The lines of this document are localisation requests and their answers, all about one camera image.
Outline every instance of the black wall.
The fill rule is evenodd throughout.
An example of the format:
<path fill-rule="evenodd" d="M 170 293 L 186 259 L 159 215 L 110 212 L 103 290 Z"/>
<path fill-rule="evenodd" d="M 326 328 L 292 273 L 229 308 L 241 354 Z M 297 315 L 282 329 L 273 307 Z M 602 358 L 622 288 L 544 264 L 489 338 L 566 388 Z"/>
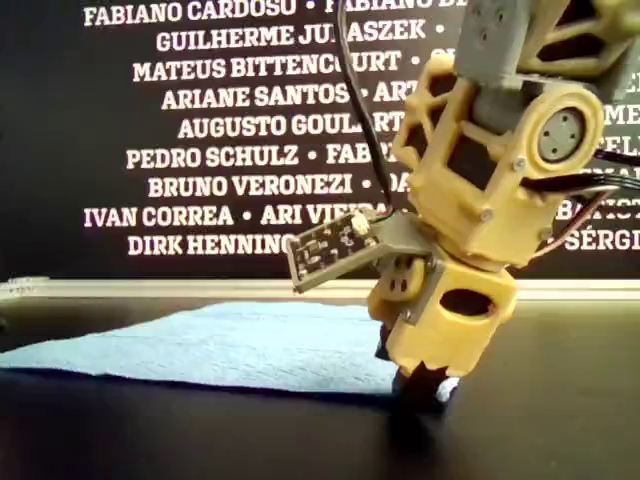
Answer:
<path fill-rule="evenodd" d="M 287 5 L 284 0 L 256 0 L 256 3 Z M 291 234 L 311 226 L 305 209 L 322 203 L 377 204 L 381 195 L 374 187 L 370 163 L 328 164 L 327 143 L 362 142 L 359 133 L 339 135 L 293 135 L 254 137 L 178 138 L 185 119 L 281 115 L 291 126 L 295 115 L 339 114 L 351 112 L 348 103 L 329 105 L 249 106 L 167 110 L 161 106 L 167 90 L 218 89 L 249 87 L 250 97 L 258 86 L 272 88 L 293 84 L 331 85 L 342 82 L 341 74 L 290 75 L 263 77 L 209 78 L 191 81 L 134 82 L 133 64 L 209 59 L 227 66 L 231 58 L 278 56 L 292 54 L 333 53 L 335 45 L 287 45 L 253 48 L 218 48 L 183 52 L 162 52 L 156 48 L 161 32 L 186 30 L 247 28 L 292 25 L 301 34 L 305 25 L 332 22 L 335 13 L 326 11 L 326 0 L 317 0 L 306 8 L 303 1 L 290 16 L 216 19 L 211 21 L 166 22 L 118 26 L 91 26 L 85 23 L 84 7 L 120 5 L 119 2 L 38 0 L 4 0 L 0 5 L 0 270 L 3 278 L 24 275 L 47 275 L 54 278 L 286 278 L 288 272 L 283 255 L 129 255 L 128 237 L 143 235 L 181 235 L 187 246 L 187 235 Z M 187 4 L 182 1 L 184 14 Z M 354 1 L 353 4 L 367 2 Z M 371 0 L 371 4 L 403 5 L 405 2 Z M 421 65 L 436 48 L 453 48 L 463 6 L 453 0 L 425 0 L 413 9 L 352 12 L 349 19 L 363 24 L 378 20 L 420 20 L 424 39 L 353 42 L 354 52 L 387 51 L 397 59 L 398 69 L 360 74 L 361 86 L 373 94 L 380 83 L 416 80 Z M 217 7 L 224 1 L 214 2 Z M 378 24 L 384 31 L 383 24 Z M 419 65 L 411 61 L 420 59 Z M 630 91 L 640 91 L 635 79 Z M 400 99 L 373 101 L 376 112 L 401 111 Z M 619 116 L 609 115 L 607 135 L 620 136 L 620 149 L 635 152 L 640 146 L 640 122 L 634 94 Z M 392 132 L 381 132 L 390 142 Z M 617 140 L 610 139 L 609 146 Z M 189 148 L 205 152 L 209 147 L 242 145 L 294 145 L 299 163 L 295 166 L 207 167 L 188 169 L 127 169 L 129 149 Z M 308 152 L 317 158 L 308 159 Z M 404 169 L 397 163 L 391 171 L 400 176 Z M 352 193 L 337 195 L 264 196 L 242 195 L 232 176 L 284 174 L 351 174 Z M 209 198 L 149 198 L 147 180 L 151 177 L 225 177 L 229 190 L 224 196 Z M 404 193 L 395 194 L 396 201 L 408 206 Z M 302 223 L 296 225 L 262 225 L 268 205 L 300 205 Z M 85 227 L 86 208 L 227 205 L 234 225 L 203 227 L 99 228 Z M 524 278 L 636 278 L 640 273 L 637 206 L 619 206 L 602 210 L 603 218 L 593 219 L 588 228 L 566 247 L 520 272 Z M 251 219 L 243 218 L 244 212 Z M 615 218 L 626 215 L 628 218 Z"/>

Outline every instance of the table surface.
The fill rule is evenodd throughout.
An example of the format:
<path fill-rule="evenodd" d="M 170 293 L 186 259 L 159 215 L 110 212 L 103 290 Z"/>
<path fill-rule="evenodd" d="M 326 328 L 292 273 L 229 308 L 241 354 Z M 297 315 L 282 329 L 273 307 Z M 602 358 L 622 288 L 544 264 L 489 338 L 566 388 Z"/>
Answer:
<path fill-rule="evenodd" d="M 0 478 L 635 479 L 638 312 L 521 308 L 439 419 L 365 399 L 0 372 Z"/>

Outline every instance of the yellow 3d-printed part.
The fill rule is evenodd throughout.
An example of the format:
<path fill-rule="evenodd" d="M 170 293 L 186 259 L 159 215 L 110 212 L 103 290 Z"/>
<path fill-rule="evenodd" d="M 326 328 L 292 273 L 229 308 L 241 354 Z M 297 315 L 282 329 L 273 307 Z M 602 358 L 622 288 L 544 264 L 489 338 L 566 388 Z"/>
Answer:
<path fill-rule="evenodd" d="M 389 308 L 388 288 L 378 283 L 369 296 L 370 308 Z M 431 370 L 446 367 L 450 376 L 466 375 L 497 327 L 511 317 L 515 302 L 516 283 L 506 270 L 481 271 L 438 249 L 438 260 L 426 270 L 420 293 L 396 304 L 402 308 L 395 321 L 387 317 L 385 324 L 393 328 L 386 344 L 389 356 L 407 376 L 420 363 Z"/>
<path fill-rule="evenodd" d="M 431 62 L 441 60 L 430 60 L 425 76 L 432 70 Z M 409 200 L 421 218 L 441 234 L 448 250 L 467 261 L 486 259 L 473 263 L 494 271 L 507 264 L 523 267 L 538 249 L 565 197 L 540 195 L 520 183 L 523 178 L 578 173 L 598 147 L 604 125 L 602 105 L 579 85 L 551 84 L 524 109 L 511 131 L 493 133 L 471 118 L 476 93 L 472 83 L 457 80 L 417 165 L 409 136 L 414 117 L 405 120 L 394 154 L 413 165 Z M 428 90 L 417 89 L 407 99 L 407 109 L 428 111 L 432 103 Z M 561 124 L 569 116 L 580 124 L 581 141 L 565 158 L 543 158 L 540 142 L 556 134 L 549 125 Z M 430 124 L 423 127 L 425 132 L 432 128 Z M 454 167 L 487 171 L 485 183 L 482 178 L 473 183 Z"/>

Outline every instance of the blue towel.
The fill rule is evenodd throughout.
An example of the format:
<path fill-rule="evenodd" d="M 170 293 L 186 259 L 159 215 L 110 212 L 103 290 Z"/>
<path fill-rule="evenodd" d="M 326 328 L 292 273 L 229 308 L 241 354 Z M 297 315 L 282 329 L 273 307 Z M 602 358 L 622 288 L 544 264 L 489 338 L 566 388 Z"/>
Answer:
<path fill-rule="evenodd" d="M 361 306 L 231 302 L 0 355 L 0 368 L 306 393 L 386 395 L 380 324 Z"/>

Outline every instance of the screw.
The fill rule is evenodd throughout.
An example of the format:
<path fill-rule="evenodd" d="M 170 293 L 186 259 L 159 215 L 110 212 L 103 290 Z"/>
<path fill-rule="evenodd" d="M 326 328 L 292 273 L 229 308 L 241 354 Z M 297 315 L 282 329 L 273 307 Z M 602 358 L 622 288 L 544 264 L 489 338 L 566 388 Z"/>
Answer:
<path fill-rule="evenodd" d="M 399 322 L 408 322 L 411 318 L 411 312 L 409 310 L 405 310 L 400 315 L 398 315 Z"/>
<path fill-rule="evenodd" d="M 546 242 L 553 237 L 553 230 L 551 228 L 543 228 L 540 230 L 540 240 Z"/>
<path fill-rule="evenodd" d="M 491 220 L 493 220 L 493 210 L 491 210 L 490 208 L 483 210 L 480 214 L 480 221 L 482 223 L 487 223 Z"/>
<path fill-rule="evenodd" d="M 427 267 L 427 270 L 433 270 L 436 268 L 436 259 L 433 258 L 433 255 L 429 255 L 425 266 Z"/>
<path fill-rule="evenodd" d="M 520 157 L 514 160 L 513 162 L 513 170 L 515 172 L 521 173 L 524 169 L 527 168 L 527 159 Z"/>

